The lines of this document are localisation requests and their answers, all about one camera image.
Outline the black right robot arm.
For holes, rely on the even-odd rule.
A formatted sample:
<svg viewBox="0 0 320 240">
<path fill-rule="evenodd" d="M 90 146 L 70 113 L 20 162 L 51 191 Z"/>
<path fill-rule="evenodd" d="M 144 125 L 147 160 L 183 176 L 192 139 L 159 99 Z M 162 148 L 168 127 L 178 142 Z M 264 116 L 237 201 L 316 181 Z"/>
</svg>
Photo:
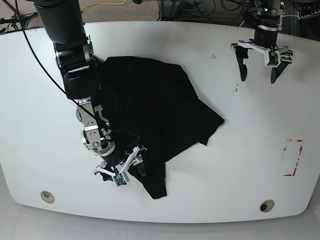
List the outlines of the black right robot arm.
<svg viewBox="0 0 320 240">
<path fill-rule="evenodd" d="M 131 166 L 146 176 L 143 157 L 139 154 L 141 148 L 135 144 L 128 153 L 121 150 L 111 136 L 113 130 L 103 116 L 103 105 L 93 103 L 92 98 L 101 86 L 97 58 L 84 29 L 79 2 L 35 0 L 33 4 L 53 42 L 65 94 L 76 102 L 76 117 L 84 126 L 81 141 L 87 150 L 102 158 L 94 174 L 100 174 L 104 181 L 113 181 L 116 186 L 127 184 Z"/>
</svg>

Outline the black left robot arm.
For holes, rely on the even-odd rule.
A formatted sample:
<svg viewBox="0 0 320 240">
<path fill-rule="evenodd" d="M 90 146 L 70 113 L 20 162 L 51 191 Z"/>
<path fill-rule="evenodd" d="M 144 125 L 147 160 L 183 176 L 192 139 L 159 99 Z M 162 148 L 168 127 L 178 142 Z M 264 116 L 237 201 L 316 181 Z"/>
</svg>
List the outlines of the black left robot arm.
<svg viewBox="0 0 320 240">
<path fill-rule="evenodd" d="M 264 65 L 271 68 L 270 82 L 274 84 L 285 68 L 292 63 L 293 51 L 288 46 L 278 47 L 278 32 L 282 30 L 285 16 L 285 3 L 282 0 L 253 0 L 254 11 L 243 13 L 244 23 L 254 29 L 253 39 L 239 40 L 231 44 L 239 67 L 240 79 L 248 75 L 244 60 L 248 51 L 254 50 L 263 55 Z"/>
</svg>

